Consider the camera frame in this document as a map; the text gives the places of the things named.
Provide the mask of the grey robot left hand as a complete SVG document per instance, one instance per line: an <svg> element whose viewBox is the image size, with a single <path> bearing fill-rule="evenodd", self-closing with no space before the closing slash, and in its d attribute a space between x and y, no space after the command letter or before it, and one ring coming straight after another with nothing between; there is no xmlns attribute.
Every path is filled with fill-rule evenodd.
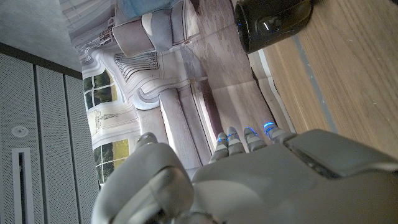
<svg viewBox="0 0 398 224"><path fill-rule="evenodd" d="M335 133L264 125L220 133L207 165L187 170L143 134L109 176L92 223L396 223L397 160Z"/></svg>

